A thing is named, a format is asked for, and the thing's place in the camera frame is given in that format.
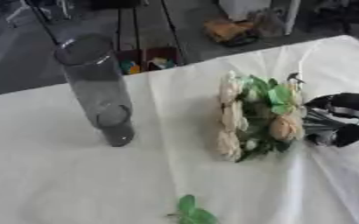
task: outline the artificial flower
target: artificial flower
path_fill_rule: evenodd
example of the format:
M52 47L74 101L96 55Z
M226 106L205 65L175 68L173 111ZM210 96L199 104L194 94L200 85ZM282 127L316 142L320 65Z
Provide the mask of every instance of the artificial flower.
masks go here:
M239 140L234 131L227 132L225 129L219 132L218 136L218 151L228 161L238 161L243 155Z
M227 73L221 81L220 100L228 105L243 92L244 81L234 71Z
M250 139L246 142L245 148L247 151L253 151L258 147L258 140L257 139Z
M297 83L287 83L287 87L290 89L292 94L292 104L300 107L303 104L302 93L300 92L299 84Z
M258 96L258 93L256 89L250 89L248 92L248 95L245 98L245 101L247 102L258 102L260 100L260 97Z
M304 135L300 112L294 110L290 115L279 115L271 123L270 135L279 141L301 139Z
M238 129L245 131L248 127L248 120L243 117L243 103L234 101L223 109L222 123L227 131Z

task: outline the white table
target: white table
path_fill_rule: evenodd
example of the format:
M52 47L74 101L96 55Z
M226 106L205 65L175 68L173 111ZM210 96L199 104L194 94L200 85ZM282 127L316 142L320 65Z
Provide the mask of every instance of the white table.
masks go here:
M359 92L359 41L347 36L127 77L137 136L111 148L68 85L0 95L0 224L166 224L194 194L222 224L359 223L359 143L296 143L240 164L214 153L215 102L228 70L284 79L308 98Z

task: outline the loose leaf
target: loose leaf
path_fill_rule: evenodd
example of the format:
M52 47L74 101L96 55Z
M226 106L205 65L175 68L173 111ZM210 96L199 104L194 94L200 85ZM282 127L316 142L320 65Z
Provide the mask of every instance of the loose leaf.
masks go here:
M185 215L191 214L196 207L196 199L193 195L185 195L179 200L178 210Z
M290 102L292 94L290 90L284 85L277 85L270 91L268 91L268 96L272 104L286 104Z
M289 112L291 109L292 109L292 105L288 105L288 104L275 105L272 107L272 113L282 116L287 112Z
M268 80L268 86L270 88L275 88L279 83L275 79L269 79Z
M210 212L202 209L196 208L194 212L190 215L190 219L197 224L217 224L218 220Z

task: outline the cream rose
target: cream rose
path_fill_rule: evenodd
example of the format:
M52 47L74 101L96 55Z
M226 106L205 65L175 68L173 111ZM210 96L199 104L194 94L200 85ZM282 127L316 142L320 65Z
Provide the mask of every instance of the cream rose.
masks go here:
M236 131L237 129L245 131L249 127L248 120L243 117L241 101L234 101L223 109L222 123L227 131Z
M221 130L218 136L218 151L228 160L237 161L243 155L239 140L233 131Z
M280 141L301 139L304 136L302 118L298 110L290 115L279 115L270 126L270 135Z
M233 102L243 92L243 85L244 81L239 79L239 76L234 71L227 73L221 81L221 103L228 105Z

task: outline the clear glass vase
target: clear glass vase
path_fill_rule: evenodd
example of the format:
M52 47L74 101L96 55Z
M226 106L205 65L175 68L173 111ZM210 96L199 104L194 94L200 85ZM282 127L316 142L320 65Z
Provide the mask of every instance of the clear glass vase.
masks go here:
M54 58L91 124L108 142L124 146L134 137L132 105L109 38L83 35L59 46Z

